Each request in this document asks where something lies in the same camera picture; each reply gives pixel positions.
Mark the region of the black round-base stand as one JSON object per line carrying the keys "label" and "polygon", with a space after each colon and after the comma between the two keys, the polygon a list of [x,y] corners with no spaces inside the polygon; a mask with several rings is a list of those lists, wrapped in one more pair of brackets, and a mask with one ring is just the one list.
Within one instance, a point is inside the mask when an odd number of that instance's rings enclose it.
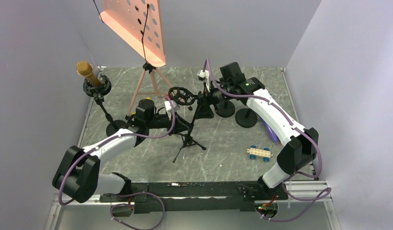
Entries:
{"label": "black round-base stand", "polygon": [[236,123],[243,128],[251,128],[257,122],[256,113],[250,108],[242,108],[235,114]]}
{"label": "black round-base stand", "polygon": [[231,117],[235,113],[235,106],[230,101],[220,102],[215,106],[215,113],[223,118]]}

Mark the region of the black tripod mic stand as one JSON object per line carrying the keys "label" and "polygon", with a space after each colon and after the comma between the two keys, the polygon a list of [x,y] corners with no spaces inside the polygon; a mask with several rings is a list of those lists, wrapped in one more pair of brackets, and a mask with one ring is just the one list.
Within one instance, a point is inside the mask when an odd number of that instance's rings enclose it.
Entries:
{"label": "black tripod mic stand", "polygon": [[[182,106],[190,106],[192,105],[196,100],[198,100],[198,96],[191,93],[188,89],[184,87],[171,87],[168,90],[168,96],[170,99],[172,99],[174,102],[176,102],[177,105],[182,105]],[[175,122],[175,128],[172,134],[176,134],[181,136],[182,138],[182,146],[180,147],[177,155],[173,159],[173,163],[176,162],[177,157],[179,156],[180,152],[182,149],[186,147],[191,147],[194,145],[200,146],[202,150],[206,150],[207,148],[202,146],[200,143],[195,141],[193,137],[191,136],[191,132],[194,129],[194,124],[196,120],[196,115],[197,112],[200,109],[200,105],[197,105],[197,108],[194,112],[194,116],[191,122],[187,122],[184,118],[182,118],[180,115],[177,114],[177,112],[174,112],[174,115],[176,117],[176,122]]]}

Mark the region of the purple microphone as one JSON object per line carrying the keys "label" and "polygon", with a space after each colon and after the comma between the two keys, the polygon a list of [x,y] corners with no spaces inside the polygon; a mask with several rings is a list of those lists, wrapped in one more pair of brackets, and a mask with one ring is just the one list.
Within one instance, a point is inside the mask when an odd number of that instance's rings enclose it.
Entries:
{"label": "purple microphone", "polygon": [[278,136],[275,134],[275,132],[273,131],[273,129],[264,121],[264,119],[260,119],[262,124],[265,127],[265,130],[267,131],[267,134],[269,135],[270,139],[273,142],[279,142]]}

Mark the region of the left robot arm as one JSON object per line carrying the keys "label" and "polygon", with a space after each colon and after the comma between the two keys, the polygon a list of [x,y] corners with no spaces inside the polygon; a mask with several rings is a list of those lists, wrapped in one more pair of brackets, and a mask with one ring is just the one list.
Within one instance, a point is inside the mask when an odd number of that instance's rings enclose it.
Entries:
{"label": "left robot arm", "polygon": [[93,195],[112,194],[118,201],[127,200],[131,180],[119,173],[101,174],[100,168],[123,151],[151,138],[151,126],[129,126],[95,144],[69,147],[56,170],[52,185],[58,189],[58,202],[65,206],[73,201],[84,203]]}

